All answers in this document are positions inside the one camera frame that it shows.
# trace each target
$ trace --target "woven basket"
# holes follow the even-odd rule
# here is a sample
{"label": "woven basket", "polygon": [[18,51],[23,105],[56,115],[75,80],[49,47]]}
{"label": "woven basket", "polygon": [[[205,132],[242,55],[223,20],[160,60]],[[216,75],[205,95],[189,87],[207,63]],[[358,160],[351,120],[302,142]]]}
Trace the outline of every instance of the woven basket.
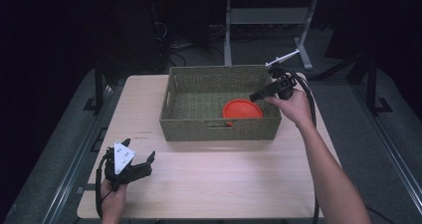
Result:
{"label": "woven basket", "polygon": [[265,101],[255,102],[262,118],[223,118],[227,102],[248,100],[271,81],[264,66],[172,68],[160,116],[166,140],[274,139],[282,117]]}

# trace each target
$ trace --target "dark floor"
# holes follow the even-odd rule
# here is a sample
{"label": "dark floor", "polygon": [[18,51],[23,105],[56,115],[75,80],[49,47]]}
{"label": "dark floor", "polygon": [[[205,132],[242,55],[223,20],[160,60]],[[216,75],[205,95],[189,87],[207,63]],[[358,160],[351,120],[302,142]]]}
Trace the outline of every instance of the dark floor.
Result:
{"label": "dark floor", "polygon": [[[232,44],[234,65],[264,64],[273,61],[295,48],[293,38],[301,31],[294,29],[269,29],[260,39],[249,43]],[[335,64],[338,59],[324,57],[324,51],[332,34],[331,29],[311,29],[306,48],[314,69],[303,69],[299,57],[284,63],[286,68],[307,77],[317,75]],[[192,47],[176,54],[182,56],[186,66],[223,65],[223,42],[216,42],[212,49]],[[182,65],[180,57],[173,56],[173,63]],[[403,178],[395,167],[394,159],[386,148],[385,135],[379,125],[392,139],[401,157],[422,183],[422,123],[401,98],[394,82],[378,71],[378,98],[384,98],[392,112],[373,116],[364,103],[365,80],[361,85],[351,86],[346,81],[350,67],[324,81],[312,81],[325,125],[331,136],[341,164],[371,209],[391,219],[394,223],[422,223]],[[78,220],[77,208],[101,145],[97,137],[104,136],[113,109],[124,87],[124,79],[112,86],[105,94],[105,106],[98,115],[83,111],[88,99],[95,97],[94,72],[90,71],[80,83],[71,102],[51,136],[20,195],[15,201],[5,223],[100,223],[98,220]],[[62,202],[55,197],[63,197]],[[369,212],[373,223],[388,223],[380,215]],[[154,223],[155,220],[123,220],[122,223]],[[289,223],[311,223],[311,219],[288,220]],[[216,221],[166,220],[165,223],[216,223]],[[226,223],[281,223],[280,220],[228,220]]]}

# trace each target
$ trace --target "red frisbee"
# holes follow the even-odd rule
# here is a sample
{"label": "red frisbee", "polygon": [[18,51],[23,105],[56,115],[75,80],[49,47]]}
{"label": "red frisbee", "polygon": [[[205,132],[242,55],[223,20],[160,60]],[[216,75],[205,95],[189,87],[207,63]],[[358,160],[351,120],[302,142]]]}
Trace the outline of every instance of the red frisbee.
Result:
{"label": "red frisbee", "polygon": [[263,117],[261,109],[245,99],[235,99],[226,103],[223,117]]}

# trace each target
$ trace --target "metal frame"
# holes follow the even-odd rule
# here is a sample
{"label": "metal frame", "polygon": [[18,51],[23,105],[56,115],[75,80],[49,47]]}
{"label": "metal frame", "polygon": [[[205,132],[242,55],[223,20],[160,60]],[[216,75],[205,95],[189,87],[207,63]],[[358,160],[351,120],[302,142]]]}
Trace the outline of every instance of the metal frame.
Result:
{"label": "metal frame", "polygon": [[309,7],[300,8],[232,8],[231,0],[226,7],[226,39],[224,42],[224,65],[232,66],[230,29],[232,24],[303,24],[301,35],[295,38],[301,60],[306,70],[312,70],[310,57],[305,49],[305,39],[313,20],[317,0],[312,0]]}

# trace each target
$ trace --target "wooden table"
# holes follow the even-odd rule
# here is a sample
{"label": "wooden table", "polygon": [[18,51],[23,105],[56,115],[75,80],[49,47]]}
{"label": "wooden table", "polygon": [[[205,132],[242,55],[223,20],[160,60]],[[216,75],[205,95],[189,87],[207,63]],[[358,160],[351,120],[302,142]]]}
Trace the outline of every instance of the wooden table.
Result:
{"label": "wooden table", "polygon": [[[123,217],[132,219],[302,218],[314,214],[314,187],[305,147],[283,116],[275,140],[167,142],[159,116],[167,75],[127,79],[88,184],[108,146],[131,138],[132,164],[156,151],[152,175],[129,184]],[[338,160],[316,110],[317,129]],[[86,190],[81,218],[99,218]]]}

